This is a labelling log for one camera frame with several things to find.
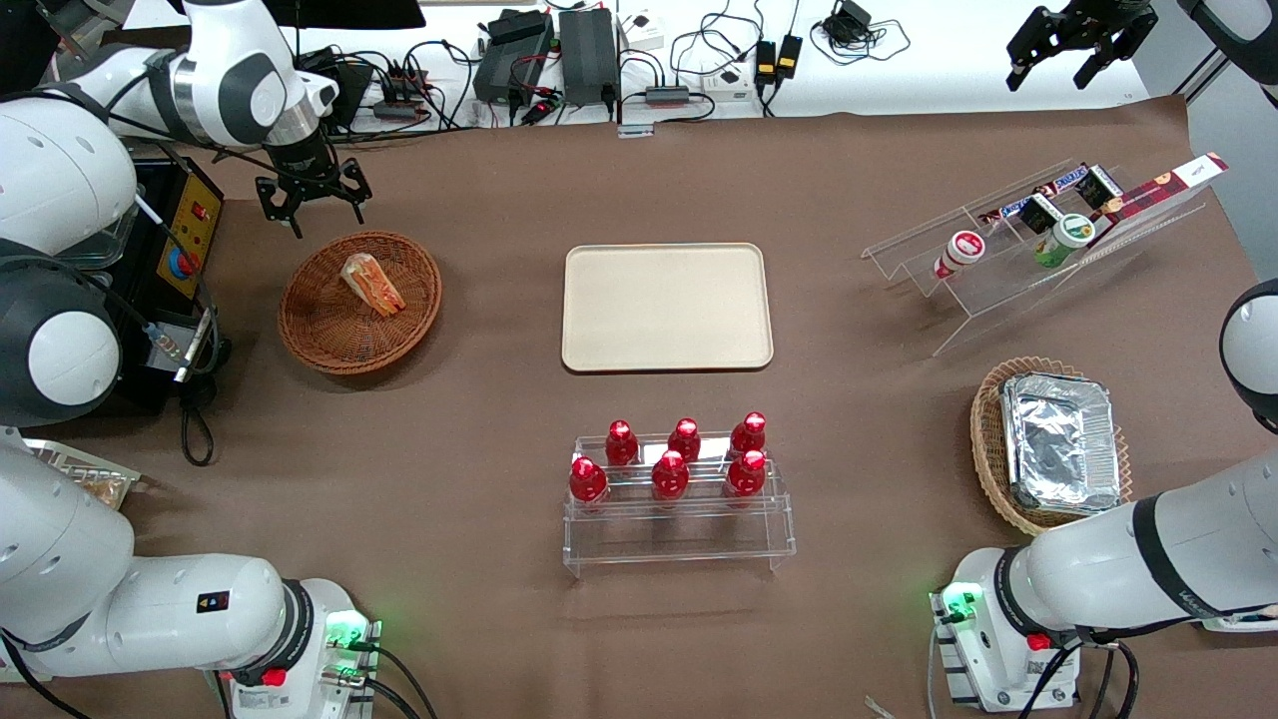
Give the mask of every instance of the red knob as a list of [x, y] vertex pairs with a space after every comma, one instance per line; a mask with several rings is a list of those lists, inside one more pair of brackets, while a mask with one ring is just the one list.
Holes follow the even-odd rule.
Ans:
[[282, 687], [284, 681], [289, 678], [289, 673], [279, 667], [267, 669], [262, 672], [262, 683], [268, 687]]
[[1043, 651], [1052, 649], [1052, 637], [1047, 635], [1030, 635], [1025, 637], [1025, 644], [1030, 645], [1030, 651]]

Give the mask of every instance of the foil lid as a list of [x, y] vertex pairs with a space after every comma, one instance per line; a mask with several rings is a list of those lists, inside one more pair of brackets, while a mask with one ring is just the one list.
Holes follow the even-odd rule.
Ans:
[[1122, 503], [1109, 393], [1031, 373], [1002, 388], [1012, 498], [1026, 510], [1098, 515]]

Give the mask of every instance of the plastic bottle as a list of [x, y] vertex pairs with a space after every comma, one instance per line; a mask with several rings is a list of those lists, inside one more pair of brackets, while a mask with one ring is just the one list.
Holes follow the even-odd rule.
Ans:
[[573, 461], [567, 489], [578, 502], [602, 504], [608, 499], [608, 476], [589, 457], [578, 457]]
[[728, 446], [728, 457], [736, 460], [751, 450], [763, 452], [763, 429], [767, 420], [759, 412], [750, 412], [741, 420], [741, 424], [732, 430], [732, 441]]
[[684, 458], [684, 464], [697, 462], [702, 455], [702, 435], [697, 432], [697, 420], [684, 418], [675, 425], [675, 432], [670, 433], [666, 441], [666, 450], [677, 452]]
[[603, 451], [608, 455], [608, 465], [613, 467], [630, 465], [639, 457], [639, 441], [625, 420], [617, 420], [608, 428], [608, 439], [603, 443]]
[[652, 467], [652, 498], [679, 499], [688, 492], [688, 465], [684, 464], [684, 457], [674, 450], [667, 450]]
[[727, 469], [727, 481], [723, 483], [723, 497], [753, 497], [763, 492], [768, 476], [764, 471], [763, 453], [751, 450], [736, 458]]

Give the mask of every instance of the wicker basket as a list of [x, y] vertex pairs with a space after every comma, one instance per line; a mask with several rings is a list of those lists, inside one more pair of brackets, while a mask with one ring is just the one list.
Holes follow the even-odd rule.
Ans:
[[[1067, 525], [1082, 517], [1043, 510], [1025, 510], [1012, 499], [1007, 475], [1007, 443], [1003, 428], [1001, 388], [1016, 375], [1048, 373], [1070, 378], [1082, 378], [1074, 368], [1045, 356], [1017, 356], [993, 369], [980, 383], [971, 404], [971, 456], [976, 462], [976, 476], [994, 510], [1017, 530], [1036, 536], [1052, 527]], [[1131, 462], [1127, 460], [1127, 442], [1122, 430], [1114, 427], [1114, 452], [1118, 456], [1118, 476], [1123, 502], [1131, 502]]]
[[[382, 317], [341, 278], [346, 257], [377, 258], [406, 307]], [[440, 310], [442, 291], [435, 259], [412, 239], [364, 231], [335, 239], [298, 267], [280, 299], [284, 345], [300, 361], [331, 375], [380, 370], [422, 341]]]

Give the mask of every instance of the acrylic shelf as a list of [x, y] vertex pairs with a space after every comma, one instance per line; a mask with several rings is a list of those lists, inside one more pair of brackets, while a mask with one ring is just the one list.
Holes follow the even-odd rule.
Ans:
[[776, 571], [795, 554], [790, 493], [771, 453], [764, 452], [767, 481], [759, 494], [725, 498], [728, 433], [702, 433], [698, 461], [688, 465], [688, 492], [674, 502], [654, 501], [652, 467], [666, 437], [636, 435], [640, 464], [616, 467], [604, 465], [604, 438], [578, 438], [573, 460], [584, 455], [599, 462], [610, 497], [587, 506], [565, 492], [564, 566], [575, 577], [589, 566], [709, 559], [768, 559]]
[[[1099, 281], [1102, 276], [1117, 273], [1150, 245], [1150, 241], [1140, 241], [1141, 239], [1205, 206], [1199, 201], [1169, 204], [1166, 209], [1155, 206], [1120, 223], [1091, 249], [1080, 249], [1053, 268], [1035, 262], [1034, 246], [1042, 235], [1026, 226], [1019, 216], [996, 223], [978, 220], [980, 213], [1029, 197], [1036, 186], [1049, 184], [1077, 166], [1079, 162], [1074, 160], [1061, 161], [861, 253], [861, 258], [873, 259], [889, 281], [909, 277], [923, 296], [934, 299], [939, 305], [948, 305], [951, 324], [957, 326], [932, 352], [933, 356], [1011, 322], [1059, 295], [1067, 286], [1072, 287], [1081, 281]], [[1134, 181], [1122, 167], [1102, 166], [1121, 188], [1134, 188], [1141, 181]], [[1074, 189], [1057, 194], [1052, 202], [1065, 213], [1093, 213]], [[944, 280], [937, 278], [933, 262], [958, 230], [978, 232], [985, 240], [985, 253], [974, 264]]]

